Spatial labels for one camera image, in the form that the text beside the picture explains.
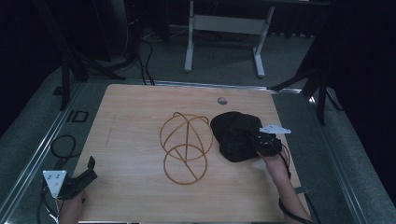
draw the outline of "small round object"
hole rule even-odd
[[[227,105],[227,99],[225,99],[224,97],[219,97],[218,103],[220,105]]]

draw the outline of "table leg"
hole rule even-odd
[[[186,62],[184,63],[185,72],[190,72],[192,68],[192,54],[194,48],[194,44],[192,42],[193,24],[194,24],[194,1],[190,1],[189,44],[187,46]]]
[[[265,23],[262,27],[262,33],[260,35],[260,42],[257,47],[253,48],[253,56],[254,56],[254,62],[256,63],[256,69],[257,69],[257,76],[258,77],[264,77],[264,68],[262,66],[262,45],[264,44],[265,37],[267,36],[268,29],[271,24],[271,19],[272,16],[274,15],[275,7],[270,7],[268,10],[267,18],[265,19]]]

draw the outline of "white stand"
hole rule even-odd
[[[260,35],[259,45],[253,48],[254,61],[256,63],[257,75],[264,77],[264,68],[262,66],[262,45],[267,36],[268,28],[274,14],[275,7],[270,7],[265,20],[241,19],[230,17],[217,17],[206,15],[194,15],[194,1],[190,1],[190,18],[189,18],[189,44],[187,46],[186,62],[184,71],[190,72],[192,68],[193,54],[193,30],[207,30],[228,33],[240,33],[247,35]]]

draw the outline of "gray carpet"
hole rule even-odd
[[[186,36],[172,37],[170,45],[155,42],[158,38],[153,35],[147,38],[153,46],[148,70],[157,84],[167,85],[172,81],[245,88],[273,86],[293,77],[312,43],[312,38],[269,36],[262,55],[266,77],[258,78],[251,52],[257,37],[224,43],[210,43],[199,37],[195,39],[192,71],[187,74],[183,71]],[[145,61],[149,56],[149,46],[142,45],[140,52]],[[128,77],[125,81],[92,75],[87,83],[73,82],[78,95],[64,112],[59,112],[60,96],[52,95],[54,88],[60,85],[60,70],[50,75],[0,139],[0,200],[7,197],[24,165],[51,129],[52,122],[59,117],[67,118],[71,110],[89,112],[87,121],[63,120],[57,135],[73,134],[77,140],[76,152],[81,151],[106,86],[116,82],[143,84],[138,67],[134,65],[117,72]],[[304,80],[291,88],[300,89],[303,85]],[[321,223],[392,223],[396,220],[395,208],[378,181],[345,114],[326,105],[326,126],[323,127],[315,117],[315,105],[308,103],[300,94],[283,91],[273,96],[282,125],[292,129],[292,134],[287,135],[290,151],[302,185],[310,189],[308,196]],[[71,143],[65,142],[64,146],[64,150],[67,150]],[[53,167],[55,162],[56,159],[49,153],[37,168],[38,173],[21,197],[10,223],[32,222],[36,219],[40,174],[42,170]],[[73,172],[76,162],[70,161],[67,166],[69,172]],[[41,210],[41,218],[42,223],[50,223],[44,209]]]

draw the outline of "wooden tabletop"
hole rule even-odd
[[[218,103],[220,97],[225,98],[226,105]],[[207,165],[200,181],[179,185],[165,174],[166,152],[160,141],[160,131],[175,112],[211,120],[229,111],[259,117],[263,126],[269,123],[281,125],[268,91],[110,85],[75,171],[75,175],[85,171],[90,156],[96,159],[94,170],[98,178],[87,187],[88,199],[82,221],[282,221],[283,215],[277,205],[278,194],[264,162],[261,159],[237,163],[227,161],[219,153],[216,139],[205,155],[206,161],[201,157],[191,167],[199,175]],[[172,119],[165,126],[177,125],[178,122],[182,121]],[[202,145],[209,147],[209,127],[202,119],[196,119],[193,125]],[[167,132],[163,131],[163,136],[170,134]],[[188,141],[193,145],[199,142],[195,135],[190,131]],[[186,129],[184,133],[176,132],[175,136],[170,138],[172,140],[166,147],[184,143]],[[277,137],[287,146],[283,134]],[[183,173],[185,164],[172,159],[166,159],[168,172],[173,178],[188,181],[191,172]],[[290,171],[293,185],[299,187],[292,160]]]

